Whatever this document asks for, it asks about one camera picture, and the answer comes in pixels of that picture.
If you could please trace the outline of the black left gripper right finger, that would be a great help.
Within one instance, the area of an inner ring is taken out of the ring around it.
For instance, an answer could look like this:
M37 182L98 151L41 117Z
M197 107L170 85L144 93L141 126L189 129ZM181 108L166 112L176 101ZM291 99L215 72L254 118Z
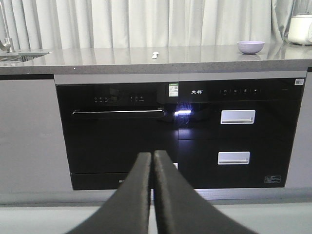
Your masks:
M154 204L160 234L252 234L200 196L164 150L154 151Z

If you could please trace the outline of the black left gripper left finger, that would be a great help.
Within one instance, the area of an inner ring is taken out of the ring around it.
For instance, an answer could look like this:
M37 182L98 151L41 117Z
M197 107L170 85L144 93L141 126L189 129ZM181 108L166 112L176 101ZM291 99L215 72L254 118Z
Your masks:
M139 153L124 182L69 234L146 234L149 226L151 153Z

